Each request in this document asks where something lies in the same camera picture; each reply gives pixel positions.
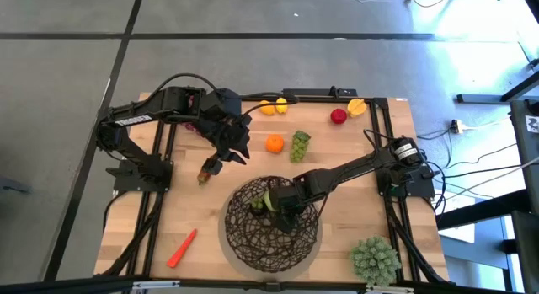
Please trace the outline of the black floor beam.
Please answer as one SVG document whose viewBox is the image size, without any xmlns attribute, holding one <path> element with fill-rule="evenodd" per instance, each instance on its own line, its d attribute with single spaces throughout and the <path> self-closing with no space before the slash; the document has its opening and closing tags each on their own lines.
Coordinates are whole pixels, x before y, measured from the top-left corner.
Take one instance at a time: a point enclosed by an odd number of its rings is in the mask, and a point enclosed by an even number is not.
<svg viewBox="0 0 539 294">
<path fill-rule="evenodd" d="M 512 211 L 531 212 L 532 205 L 526 189 L 483 200 L 470 206 L 446 211 L 436 216 L 437 228 L 445 230 L 508 216 Z"/>
</svg>

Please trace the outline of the orange plastic orange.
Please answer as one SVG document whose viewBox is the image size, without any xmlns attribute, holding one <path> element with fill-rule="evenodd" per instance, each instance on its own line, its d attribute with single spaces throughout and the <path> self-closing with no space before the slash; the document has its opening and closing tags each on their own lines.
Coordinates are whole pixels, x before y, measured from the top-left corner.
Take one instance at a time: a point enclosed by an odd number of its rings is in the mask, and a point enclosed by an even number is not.
<svg viewBox="0 0 539 294">
<path fill-rule="evenodd" d="M 284 148 L 284 138 L 281 135 L 268 135 L 265 141 L 265 149 L 267 152 L 280 153 Z"/>
</svg>

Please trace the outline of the yellow plastic starfruit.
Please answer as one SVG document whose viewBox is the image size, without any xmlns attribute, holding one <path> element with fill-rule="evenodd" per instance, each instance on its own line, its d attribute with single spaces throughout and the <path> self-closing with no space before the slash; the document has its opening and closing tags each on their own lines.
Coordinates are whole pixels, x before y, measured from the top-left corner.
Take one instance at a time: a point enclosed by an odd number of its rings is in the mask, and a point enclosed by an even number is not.
<svg viewBox="0 0 539 294">
<path fill-rule="evenodd" d="M 363 99 L 352 99 L 347 105 L 347 111 L 352 118 L 362 115 L 366 109 L 367 104 Z"/>
</svg>

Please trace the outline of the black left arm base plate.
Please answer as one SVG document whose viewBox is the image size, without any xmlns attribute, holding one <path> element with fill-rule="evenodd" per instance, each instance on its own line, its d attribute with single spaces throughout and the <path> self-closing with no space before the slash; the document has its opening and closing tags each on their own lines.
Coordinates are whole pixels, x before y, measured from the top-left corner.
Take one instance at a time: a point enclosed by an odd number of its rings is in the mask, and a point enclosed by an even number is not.
<svg viewBox="0 0 539 294">
<path fill-rule="evenodd" d="M 114 190 L 167 191 L 171 183 L 173 162 L 161 161 L 157 168 L 145 168 L 129 160 L 122 160 L 118 168 L 107 168 L 105 171 L 115 178 Z"/>
</svg>

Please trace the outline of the orange plastic carrot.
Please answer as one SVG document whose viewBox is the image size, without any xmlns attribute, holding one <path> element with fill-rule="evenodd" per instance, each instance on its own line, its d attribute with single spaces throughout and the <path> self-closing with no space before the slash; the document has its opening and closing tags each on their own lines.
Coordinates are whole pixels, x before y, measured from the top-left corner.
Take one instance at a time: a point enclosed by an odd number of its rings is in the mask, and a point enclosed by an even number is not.
<svg viewBox="0 0 539 294">
<path fill-rule="evenodd" d="M 180 247 L 176 250 L 176 252 L 169 258 L 167 262 L 167 267 L 169 268 L 175 268 L 180 260 L 182 259 L 183 255 L 195 239 L 197 234 L 197 230 L 193 229 L 192 232 L 186 237 L 186 239 L 183 241 L 183 243 L 180 245 Z"/>
</svg>

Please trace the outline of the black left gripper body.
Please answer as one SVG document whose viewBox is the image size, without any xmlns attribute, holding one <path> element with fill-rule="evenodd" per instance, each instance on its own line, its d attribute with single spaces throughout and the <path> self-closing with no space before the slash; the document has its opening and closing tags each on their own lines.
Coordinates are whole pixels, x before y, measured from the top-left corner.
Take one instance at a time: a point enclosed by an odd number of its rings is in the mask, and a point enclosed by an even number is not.
<svg viewBox="0 0 539 294">
<path fill-rule="evenodd" d="M 249 136 L 250 117 L 242 115 L 241 97 L 228 88 L 202 89 L 198 100 L 198 132 L 218 151 L 231 151 L 242 136 Z"/>
</svg>

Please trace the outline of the frilly green purple cabbage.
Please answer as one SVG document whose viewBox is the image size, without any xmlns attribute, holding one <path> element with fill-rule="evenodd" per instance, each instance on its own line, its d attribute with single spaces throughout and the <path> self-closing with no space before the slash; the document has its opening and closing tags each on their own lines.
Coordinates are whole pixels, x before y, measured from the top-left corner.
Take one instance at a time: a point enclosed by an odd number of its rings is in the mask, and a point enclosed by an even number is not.
<svg viewBox="0 0 539 294">
<path fill-rule="evenodd" d="M 374 286 L 389 286 L 397 280 L 397 270 L 402 268 L 397 251 L 382 237 L 360 240 L 351 249 L 350 260 L 354 273 Z"/>
</svg>

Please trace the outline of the black aluminium table frame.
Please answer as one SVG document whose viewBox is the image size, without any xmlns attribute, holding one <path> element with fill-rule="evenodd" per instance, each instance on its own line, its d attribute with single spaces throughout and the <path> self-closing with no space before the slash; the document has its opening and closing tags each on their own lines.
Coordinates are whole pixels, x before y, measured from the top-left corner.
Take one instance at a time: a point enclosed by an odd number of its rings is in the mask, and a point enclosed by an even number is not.
<svg viewBox="0 0 539 294">
<path fill-rule="evenodd" d="M 205 185 L 197 176 L 202 163 L 213 153 L 207 140 L 183 126 L 174 129 L 171 158 L 174 164 L 171 186 L 153 239 L 153 251 L 140 248 L 136 273 L 154 278 L 218 281 L 254 281 L 228 263 L 218 238 L 218 222 L 227 197 L 241 184 L 260 177 L 278 175 L 292 178 L 314 168 L 333 168 L 371 152 L 364 129 L 392 131 L 413 136 L 414 124 L 408 102 L 389 99 L 386 107 L 374 106 L 342 125 L 330 120 L 334 106 L 327 102 L 292 105 L 283 115 L 264 115 L 255 103 L 244 108 L 252 116 L 250 159 L 246 165 L 226 163 Z M 290 160 L 291 140 L 296 131 L 311 136 L 307 153 L 299 163 Z M 267 152 L 268 135 L 284 138 L 280 153 Z M 321 205 L 322 243 L 308 271 L 292 281 L 352 283 L 356 275 L 350 260 L 351 249 L 373 236 L 387 238 L 389 230 L 376 176 L 367 174 L 340 185 Z M 197 234 L 175 268 L 169 258 L 186 237 Z"/>
</svg>

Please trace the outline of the red green plastic mango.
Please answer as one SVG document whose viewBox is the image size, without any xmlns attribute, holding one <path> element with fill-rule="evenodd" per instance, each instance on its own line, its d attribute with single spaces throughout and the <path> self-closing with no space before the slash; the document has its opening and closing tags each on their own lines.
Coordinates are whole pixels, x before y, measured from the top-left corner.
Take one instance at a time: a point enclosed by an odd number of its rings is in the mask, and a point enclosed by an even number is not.
<svg viewBox="0 0 539 294">
<path fill-rule="evenodd" d="M 222 169 L 222 162 L 216 156 L 211 156 L 203 163 L 197 176 L 199 185 L 206 184 L 211 176 L 218 175 Z"/>
</svg>

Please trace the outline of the dark woven wicker basket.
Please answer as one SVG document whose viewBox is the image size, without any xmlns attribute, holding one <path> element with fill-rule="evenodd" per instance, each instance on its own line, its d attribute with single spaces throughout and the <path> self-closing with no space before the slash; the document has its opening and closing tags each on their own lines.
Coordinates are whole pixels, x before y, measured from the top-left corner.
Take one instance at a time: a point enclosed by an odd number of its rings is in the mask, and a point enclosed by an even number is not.
<svg viewBox="0 0 539 294">
<path fill-rule="evenodd" d="M 230 195 L 224 210 L 224 238 L 232 254 L 246 266 L 264 273 L 277 273 L 299 265 L 318 243 L 319 211 L 315 205 L 307 208 L 298 219 L 299 228 L 286 234 L 274 226 L 275 213 L 264 205 L 262 211 L 251 207 L 255 197 L 279 181 L 280 176 L 251 179 Z"/>
</svg>

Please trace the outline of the green plastic grape bunch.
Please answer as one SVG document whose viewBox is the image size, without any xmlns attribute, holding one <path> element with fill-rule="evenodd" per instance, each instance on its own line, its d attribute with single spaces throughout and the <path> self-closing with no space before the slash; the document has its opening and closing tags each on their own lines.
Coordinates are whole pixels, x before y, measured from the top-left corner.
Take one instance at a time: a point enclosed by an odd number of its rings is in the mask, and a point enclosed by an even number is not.
<svg viewBox="0 0 539 294">
<path fill-rule="evenodd" d="M 291 140 L 290 160 L 299 163 L 307 153 L 311 136 L 305 131 L 296 131 Z"/>
</svg>

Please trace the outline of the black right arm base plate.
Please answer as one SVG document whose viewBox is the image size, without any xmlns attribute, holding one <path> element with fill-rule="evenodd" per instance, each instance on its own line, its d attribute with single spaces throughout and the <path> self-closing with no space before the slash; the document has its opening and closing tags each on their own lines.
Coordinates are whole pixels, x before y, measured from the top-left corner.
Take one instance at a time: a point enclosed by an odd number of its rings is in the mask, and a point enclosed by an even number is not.
<svg viewBox="0 0 539 294">
<path fill-rule="evenodd" d="M 378 191 L 391 197 L 434 197 L 433 173 L 426 166 L 413 171 L 382 169 L 375 172 Z"/>
</svg>

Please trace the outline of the black box on frame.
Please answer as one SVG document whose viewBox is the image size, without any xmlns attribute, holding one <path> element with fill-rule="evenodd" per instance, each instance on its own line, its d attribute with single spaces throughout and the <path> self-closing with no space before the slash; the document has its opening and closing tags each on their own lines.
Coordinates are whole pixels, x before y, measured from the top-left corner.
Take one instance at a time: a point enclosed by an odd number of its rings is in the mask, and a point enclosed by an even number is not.
<svg viewBox="0 0 539 294">
<path fill-rule="evenodd" d="M 352 88 L 284 88 L 283 94 L 294 94 L 295 96 L 329 96 L 332 98 L 356 97 L 357 91 Z"/>
</svg>

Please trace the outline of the grey cabinet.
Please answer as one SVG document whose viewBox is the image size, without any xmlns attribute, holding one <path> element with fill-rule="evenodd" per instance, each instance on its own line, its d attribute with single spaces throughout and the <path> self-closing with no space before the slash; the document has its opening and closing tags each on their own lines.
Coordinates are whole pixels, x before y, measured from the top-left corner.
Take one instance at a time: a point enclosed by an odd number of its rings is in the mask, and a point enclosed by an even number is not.
<svg viewBox="0 0 539 294">
<path fill-rule="evenodd" d="M 511 214 L 525 293 L 539 294 L 539 101 L 510 104 L 525 181 L 524 210 Z"/>
</svg>

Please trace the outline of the black front crossbar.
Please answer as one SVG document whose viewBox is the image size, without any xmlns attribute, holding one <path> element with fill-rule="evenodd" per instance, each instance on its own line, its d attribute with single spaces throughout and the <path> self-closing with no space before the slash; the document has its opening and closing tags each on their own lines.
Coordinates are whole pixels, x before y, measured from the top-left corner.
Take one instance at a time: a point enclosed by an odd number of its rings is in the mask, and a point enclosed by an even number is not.
<svg viewBox="0 0 539 294">
<path fill-rule="evenodd" d="M 152 280 L 144 275 L 102 276 L 91 278 L 40 281 L 0 285 L 0 294 L 108 294 L 121 291 L 179 289 L 184 287 L 283 291 L 353 291 L 357 294 L 523 294 L 483 288 L 456 286 L 451 283 L 399 281 L 390 286 L 366 283 L 306 282 L 306 281 L 215 281 L 215 280 Z"/>
</svg>

